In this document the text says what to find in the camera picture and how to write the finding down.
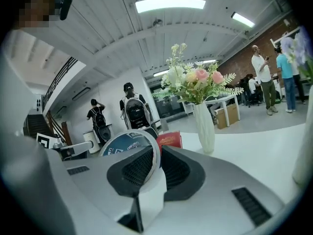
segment white table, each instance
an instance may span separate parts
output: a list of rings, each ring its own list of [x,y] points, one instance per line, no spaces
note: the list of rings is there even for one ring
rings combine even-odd
[[[243,134],[216,134],[212,157],[231,162],[288,203],[299,192],[292,179],[305,124]],[[181,132],[182,148],[203,153],[197,133]]]
[[[228,111],[227,111],[227,107],[226,107],[226,101],[228,101],[228,100],[230,100],[232,98],[235,99],[235,103],[236,103],[236,107],[237,107],[238,120],[240,120],[239,105],[238,105],[237,96],[235,94],[228,95],[228,96],[221,97],[221,98],[214,99],[214,100],[205,101],[206,105],[222,103],[223,108],[224,108],[224,112],[225,112],[225,118],[226,118],[227,127],[229,127],[229,118],[228,118]]]

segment brick wall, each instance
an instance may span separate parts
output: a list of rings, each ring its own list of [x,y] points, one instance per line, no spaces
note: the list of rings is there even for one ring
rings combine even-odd
[[[287,19],[290,23],[290,27],[288,28],[283,20]],[[234,56],[228,59],[225,63],[221,64],[219,67],[219,72],[222,75],[227,73],[236,73],[236,78],[233,80],[232,84],[236,84],[239,80],[245,77],[247,74],[255,74],[255,70],[251,63],[251,58],[253,52],[251,47],[253,45],[257,45],[260,48],[261,55],[265,58],[269,56],[269,69],[270,73],[278,73],[281,85],[281,72],[277,68],[276,65],[276,53],[274,51],[273,44],[271,43],[270,39],[274,41],[281,38],[283,33],[286,31],[292,31],[299,26],[298,21],[294,17],[293,14],[288,14],[285,18],[274,24],[271,28],[265,31],[262,35],[260,35],[257,39],[255,39],[252,43],[250,43],[247,47],[237,52]]]

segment red book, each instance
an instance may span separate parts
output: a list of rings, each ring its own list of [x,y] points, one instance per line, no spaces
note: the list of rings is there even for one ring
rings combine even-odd
[[[179,131],[169,132],[161,134],[156,139],[156,142],[160,148],[160,153],[162,155],[162,145],[171,145],[174,147],[182,148],[181,136]]]

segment black backpack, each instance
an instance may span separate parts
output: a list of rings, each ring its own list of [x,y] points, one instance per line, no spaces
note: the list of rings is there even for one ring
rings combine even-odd
[[[106,125],[106,119],[104,118],[103,114],[100,111],[100,108],[98,107],[99,111],[96,112],[94,109],[91,109],[93,112],[92,121],[96,127],[102,127]]]

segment desk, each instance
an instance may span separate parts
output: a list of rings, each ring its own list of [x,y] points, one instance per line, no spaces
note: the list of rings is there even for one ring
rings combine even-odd
[[[221,97],[219,99],[214,99],[214,100],[210,100],[210,101],[204,101],[206,105],[216,104],[216,103],[222,103],[223,104],[227,127],[229,127],[229,118],[228,118],[228,112],[227,112],[227,107],[226,107],[226,101],[228,101],[228,100],[230,100],[232,98],[235,99],[235,103],[236,103],[236,107],[237,107],[238,120],[240,120],[239,105],[238,105],[237,96],[235,94],[228,95],[228,96],[225,96],[225,97]]]
[[[231,162],[288,203],[300,192],[292,179],[305,124],[243,133],[216,134],[212,157]],[[197,133],[181,132],[182,148],[203,153]]]

